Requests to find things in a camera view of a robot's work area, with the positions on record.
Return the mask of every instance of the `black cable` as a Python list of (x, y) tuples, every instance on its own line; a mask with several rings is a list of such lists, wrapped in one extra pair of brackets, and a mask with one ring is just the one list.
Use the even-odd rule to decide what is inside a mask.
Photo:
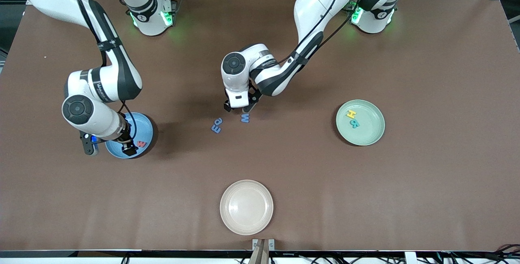
[(455, 257), (453, 256), (452, 253), (449, 253), (449, 255), (450, 255), (451, 263), (452, 263), (452, 264), (459, 264), (459, 262), (457, 262), (457, 259), (455, 259)]
[(379, 260), (381, 260), (381, 261), (384, 261), (384, 262), (386, 262), (387, 264), (392, 264), (392, 263), (390, 262), (390, 258), (387, 258), (388, 260), (385, 260), (385, 259), (383, 259), (383, 258), (381, 258), (381, 257), (375, 257), (375, 258), (377, 258), (377, 259), (379, 259)]
[(317, 48), (316, 48), (316, 51), (314, 51), (312, 53), (312, 55), (314, 55), (314, 53), (316, 53), (323, 45), (325, 45), (325, 43), (327, 43), (332, 37), (334, 37), (334, 35), (340, 31), (340, 29), (347, 23), (349, 22), (349, 20), (351, 19), (351, 17), (353, 16), (354, 12), (356, 12), (356, 10), (358, 9), (358, 6), (359, 6), (359, 1), (360, 0), (357, 0), (356, 1), (356, 5), (354, 6), (354, 9), (353, 9), (353, 12), (350, 13), (349, 16), (347, 16), (347, 18), (345, 19), (345, 21), (333, 32), (330, 34), (330, 36), (323, 42), (321, 43)]
[(361, 259), (361, 258), (363, 258), (363, 257), (364, 257), (364, 256), (361, 256), (361, 257), (359, 257), (359, 258), (354, 259), (354, 261), (352, 261), (351, 264), (354, 264), (355, 262), (357, 262), (359, 259)]
[(520, 257), (514, 257), (513, 255), (514, 254), (508, 255), (506, 257), (503, 257), (503, 258), (497, 260), (494, 264), (499, 264), (500, 262), (504, 262), (505, 264), (509, 264), (509, 262), (507, 262), (505, 259), (520, 259)]
[[(124, 0), (119, 0), (119, 3), (121, 3), (121, 5), (126, 6), (126, 3), (125, 3)], [(130, 16), (130, 9), (127, 9), (127, 10), (125, 11), (125, 14), (128, 15), (128, 16)]]
[(94, 145), (94, 144), (102, 144), (102, 143), (105, 143), (105, 142), (106, 142), (106, 140), (99, 141), (99, 142), (94, 142), (93, 145)]
[(509, 250), (511, 248), (514, 248), (514, 247), (520, 247), (520, 244), (507, 245), (507, 246), (503, 247), (502, 249), (496, 250), (495, 253), (502, 253), (505, 250)]
[(132, 136), (132, 140), (134, 140), (136, 134), (137, 134), (137, 123), (134, 119), (134, 115), (132, 115), (132, 112), (130, 111), (130, 109), (128, 108), (128, 106), (126, 105), (126, 101), (121, 101), (121, 103), (123, 104), (123, 106), (125, 107), (126, 111), (128, 112), (128, 114), (130, 114), (130, 118), (132, 118), (132, 121), (134, 122), (134, 136)]
[[(293, 51), (295, 51), (295, 50), (296, 50), (296, 49), (297, 49), (297, 48), (298, 48), (298, 47), (299, 47), (299, 46), (304, 42), (304, 40), (306, 40), (306, 39), (310, 36), (310, 34), (314, 31), (314, 29), (316, 29), (316, 28), (321, 24), (321, 22), (325, 19), (325, 16), (327, 16), (327, 14), (330, 12), (330, 10), (332, 9), (332, 7), (334, 6), (335, 3), (336, 3), (336, 0), (332, 0), (332, 3), (330, 4), (329, 8), (327, 9), (327, 11), (325, 11), (325, 13), (323, 13), (323, 15), (321, 16), (321, 18), (320, 18), (320, 20), (318, 21), (318, 23), (317, 23), (316, 25), (314, 25), (314, 27), (309, 31), (309, 33), (307, 33), (307, 35), (306, 35), (304, 38), (301, 39), (301, 41), (298, 43), (298, 45), (296, 46), (296, 48), (295, 48)], [(329, 36), (329, 38), (327, 38), (327, 40), (325, 40), (325, 42), (327, 42), (327, 41), (328, 41), (332, 36), (334, 36), (334, 34), (336, 34), (336, 32), (338, 32), (338, 30), (341, 29), (341, 28), (343, 27), (343, 25), (345, 25), (345, 23), (342, 24), (342, 25), (340, 25), (340, 27), (339, 27), (338, 29), (336, 29), (336, 31), (335, 31), (331, 36)], [(317, 49), (314, 51), (314, 53), (316, 53), (316, 52), (318, 51), (318, 49), (319, 49), (322, 45), (323, 45), (323, 43), (320, 44), (320, 45), (317, 47)], [(283, 61), (289, 59), (289, 57), (291, 57), (291, 54), (289, 54), (287, 57), (285, 57), (284, 59), (282, 59), (282, 60), (280, 60), (280, 61), (278, 61), (278, 62), (276, 62), (276, 63), (274, 63), (274, 64), (271, 64), (271, 65), (269, 65), (269, 66), (267, 66), (267, 67), (259, 67), (259, 69), (267, 69), (267, 68), (271, 68), (271, 67), (273, 67), (273, 66), (279, 65), (279, 64), (282, 63)]]
[[(99, 38), (96, 34), (96, 31), (94, 30), (91, 19), (89, 18), (89, 15), (87, 14), (85, 6), (83, 5), (83, 1), (82, 0), (76, 0), (76, 1), (78, 2), (78, 5), (80, 7), (81, 14), (83, 15), (83, 18), (85, 19), (85, 22), (87, 23), (87, 27), (89, 27), (89, 29), (93, 33), (94, 38), (96, 38), (96, 42), (100, 43), (101, 41), (99, 40)], [(101, 56), (102, 56), (102, 63), (103, 63), (102, 67), (104, 67), (104, 66), (106, 66), (106, 53), (101, 51)]]
[(451, 253), (453, 253), (453, 255), (455, 255), (455, 257), (459, 257), (459, 258), (461, 258), (462, 261), (466, 261), (466, 262), (468, 262), (469, 264), (474, 264), (474, 263), (471, 262), (470, 260), (468, 260), (468, 259), (466, 259), (466, 258), (464, 258), (464, 257), (462, 257), (462, 256), (457, 255), (455, 252), (451, 252)]
[(134, 256), (133, 253), (126, 253), (125, 256), (123, 257), (123, 259), (121, 260), (121, 264), (128, 264), (130, 263), (130, 256)]
[(327, 262), (329, 262), (329, 264), (333, 264), (333, 263), (331, 262), (331, 260), (329, 260), (327, 257), (323, 257), (323, 256), (316, 257), (316, 258), (315, 258), (315, 259), (314, 259), (310, 264), (317, 264), (316, 261), (317, 261), (318, 259), (325, 259)]
[(117, 110), (117, 113), (120, 114), (124, 107), (125, 107), (124, 102), (121, 102), (121, 107), (119, 108), (119, 110)]

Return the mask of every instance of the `wire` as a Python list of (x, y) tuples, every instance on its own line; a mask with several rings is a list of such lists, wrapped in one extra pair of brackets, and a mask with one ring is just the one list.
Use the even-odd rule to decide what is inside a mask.
[(457, 262), (457, 259), (455, 259), (455, 257), (453, 256), (452, 253), (449, 253), (449, 255), (450, 255), (451, 263), (452, 263), (452, 264), (459, 264), (459, 262)]
[(179, 12), (181, 4), (182, 4), (182, 0), (180, 0), (179, 3), (177, 4), (177, 9), (175, 10), (175, 14), (177, 14)]
[[(334, 6), (334, 4), (336, 3), (336, 0), (332, 0), (332, 3), (330, 4), (329, 8), (327, 9), (327, 11), (325, 11), (325, 13), (323, 13), (323, 15), (321, 16), (320, 20), (318, 21), (318, 23), (316, 25), (314, 25), (314, 27), (307, 33), (307, 35), (301, 39), (301, 41), (298, 43), (298, 45), (296, 46), (296, 48), (293, 50), (293, 51), (296, 51), (296, 49), (310, 36), (310, 34), (314, 31), (314, 29), (316, 29), (320, 24), (321, 22), (325, 19), (325, 16), (327, 16), (327, 14), (330, 12), (330, 10), (332, 9), (332, 7)], [(318, 51), (318, 49), (324, 45), (332, 36), (334, 36), (344, 25), (345, 23), (347, 23), (349, 21), (349, 18), (350, 17), (347, 17), (347, 19), (345, 20), (345, 22), (340, 25), (340, 27), (338, 27), (338, 29), (336, 29), (336, 31), (334, 31), (330, 36), (329, 38), (327, 38), (327, 40), (325, 40), (325, 42), (321, 43), (320, 45), (318, 45), (318, 47), (316, 48), (316, 50), (312, 53), (312, 55), (314, 55), (314, 53), (316, 53)], [(291, 54), (289, 54), (287, 57), (285, 57), (284, 59), (274, 63), (274, 64), (271, 64), (267, 67), (259, 67), (259, 69), (267, 69), (267, 68), (271, 68), (273, 66), (276, 66), (276, 65), (279, 65), (280, 63), (282, 63), (283, 61), (287, 60), (289, 57), (291, 56)]]
[[(520, 247), (520, 244), (512, 244), (512, 245), (506, 245), (504, 246), (503, 248), (501, 249), (498, 249), (495, 251), (495, 253), (503, 253), (505, 250), (509, 250), (511, 248), (514, 248), (514, 247)], [(519, 252), (520, 249), (516, 249), (515, 251), (513, 251), (512, 253), (517, 253)]]
[(324, 256), (316, 257), (316, 258), (315, 258), (315, 259), (314, 259), (310, 264), (317, 264), (316, 261), (317, 261), (318, 259), (325, 259), (327, 262), (329, 262), (329, 264), (333, 264), (333, 263), (331, 262), (331, 260), (327, 259), (327, 257), (324, 257)]
[[(94, 38), (96, 38), (96, 42), (100, 43), (96, 31), (94, 30), (94, 27), (92, 25), (91, 19), (89, 18), (89, 15), (87, 14), (87, 11), (85, 10), (85, 6), (83, 5), (82, 0), (76, 0), (78, 2), (78, 5), (80, 7), (81, 14), (83, 15), (83, 18), (85, 19), (85, 22), (87, 23), (87, 27), (91, 30), (91, 32), (94, 35)], [(102, 57), (102, 67), (106, 66), (106, 53), (101, 51), (101, 57)]]
[(134, 140), (136, 134), (137, 134), (137, 123), (134, 119), (134, 115), (132, 115), (132, 112), (130, 111), (130, 109), (128, 108), (128, 106), (126, 105), (126, 101), (121, 101), (121, 103), (123, 104), (123, 106), (125, 107), (126, 111), (128, 112), (128, 114), (130, 114), (130, 118), (132, 118), (132, 121), (134, 122), (134, 135), (132, 136), (132, 140)]
[(363, 258), (363, 257), (364, 257), (364, 256), (361, 256), (361, 257), (355, 259), (354, 261), (351, 262), (351, 264), (354, 264), (355, 262), (357, 262), (359, 259), (361, 259), (361, 258)]
[[(356, 11), (356, 10), (358, 9), (359, 1), (360, 1), (360, 0), (357, 0), (357, 1), (356, 1), (356, 5), (354, 6), (353, 12)], [(352, 15), (353, 15), (353, 12), (351, 12), (350, 15), (347, 16), (347, 18), (345, 19), (345, 21), (344, 21), (344, 22), (343, 22), (343, 23), (342, 23), (342, 24), (341, 24), (341, 25), (340, 25), (340, 26), (339, 26), (339, 27), (338, 27), (338, 28), (337, 28), (333, 33), (331, 33), (331, 35), (330, 35), (330, 36), (329, 36), (329, 37), (328, 37), (328, 38), (327, 38), (323, 43), (321, 43), (321, 44), (316, 48), (316, 51), (314, 51), (314, 52), (312, 53), (312, 55), (314, 55), (314, 53), (316, 53), (316, 52), (317, 52), (317, 51), (318, 51), (318, 50), (319, 50), (323, 45), (325, 45), (325, 44), (326, 44), (326, 43), (327, 43), (327, 42), (328, 42), (332, 37), (334, 37), (334, 35), (335, 35), (338, 31), (340, 31), (340, 29), (341, 29), (341, 28), (342, 28), (342, 27), (343, 27), (347, 22), (349, 22), (349, 20), (351, 19)]]
[(133, 253), (126, 253), (123, 259), (121, 260), (121, 264), (128, 264), (130, 263), (130, 256), (134, 256)]
[(387, 264), (392, 264), (392, 263), (390, 262), (390, 258), (387, 258), (388, 260), (385, 260), (385, 259), (383, 259), (383, 258), (381, 258), (381, 257), (375, 257), (375, 258), (377, 258), (377, 259), (379, 259), (379, 260), (381, 260), (381, 261), (384, 261), (384, 262), (386, 262)]
[(124, 102), (121, 102), (121, 107), (119, 108), (119, 110), (117, 110), (117, 113), (120, 114), (124, 107), (125, 107)]
[(469, 264), (474, 264), (474, 263), (471, 262), (470, 260), (468, 260), (468, 259), (466, 259), (466, 258), (464, 258), (464, 257), (461, 257), (461, 256), (457, 255), (455, 252), (451, 252), (451, 253), (453, 253), (453, 255), (455, 255), (455, 257), (459, 257), (459, 258), (461, 258), (462, 261), (466, 261), (466, 262), (468, 262)]

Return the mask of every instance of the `green light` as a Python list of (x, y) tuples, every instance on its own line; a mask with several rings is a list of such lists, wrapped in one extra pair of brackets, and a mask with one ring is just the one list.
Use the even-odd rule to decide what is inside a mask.
[(390, 12), (390, 16), (388, 16), (388, 21), (386, 24), (389, 24), (392, 21), (392, 15), (394, 14), (395, 9), (392, 9), (392, 12)]
[(358, 7), (356, 11), (352, 14), (352, 23), (358, 24), (359, 18), (363, 14), (363, 9), (361, 7)]
[(134, 26), (137, 27), (137, 23), (135, 22), (135, 18), (134, 18), (134, 16), (132, 15), (132, 12), (130, 12), (130, 16), (132, 17), (132, 20), (134, 21)]
[(173, 24), (173, 20), (171, 19), (171, 13), (164, 13), (161, 11), (161, 16), (164, 20), (164, 24), (167, 25), (167, 26), (170, 26)]

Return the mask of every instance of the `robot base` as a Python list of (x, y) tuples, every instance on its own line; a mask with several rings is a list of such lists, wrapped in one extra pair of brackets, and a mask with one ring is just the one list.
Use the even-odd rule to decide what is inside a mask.
[(352, 24), (366, 33), (380, 33), (392, 21), (394, 11), (392, 9), (390, 13), (381, 12), (378, 18), (376, 18), (372, 12), (359, 9), (357, 17), (355, 20), (353, 19)]
[[(132, 116), (134, 116), (135, 123), (137, 125), (137, 134), (135, 134), (134, 137), (134, 144), (138, 147), (137, 153), (132, 156), (127, 156), (123, 153), (121, 149), (121, 144), (115, 141), (107, 141), (105, 142), (106, 149), (110, 154), (117, 158), (134, 158), (138, 157), (141, 154), (143, 154), (146, 149), (152, 144), (152, 140), (154, 139), (154, 127), (152, 125), (152, 122), (150, 119), (148, 119), (147, 116), (141, 114), (141, 113), (135, 113), (132, 112)], [(125, 114), (125, 119), (130, 123), (130, 136), (134, 136), (135, 133), (135, 127), (134, 122), (132, 121), (132, 118), (130, 114)]]

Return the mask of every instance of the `brown table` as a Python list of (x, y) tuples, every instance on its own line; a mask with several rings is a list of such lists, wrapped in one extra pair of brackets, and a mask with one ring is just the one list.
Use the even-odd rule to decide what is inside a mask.
[[(297, 43), (294, 0), (184, 0), (176, 27), (157, 37), (139, 33), (117, 0), (99, 2), (143, 77), (128, 105), (157, 123), (156, 145), (133, 160), (104, 146), (83, 154), (60, 106), (68, 74), (100, 64), (95, 41), (28, 7), (0, 77), (0, 249), (520, 242), (520, 56), (499, 1), (400, 0), (379, 35), (346, 26), (249, 124), (223, 110), (221, 60), (254, 42), (286, 56)], [(353, 99), (385, 116), (372, 146), (335, 130), (336, 110)], [(254, 236), (232, 233), (219, 215), (240, 179), (265, 184), (275, 202)]]

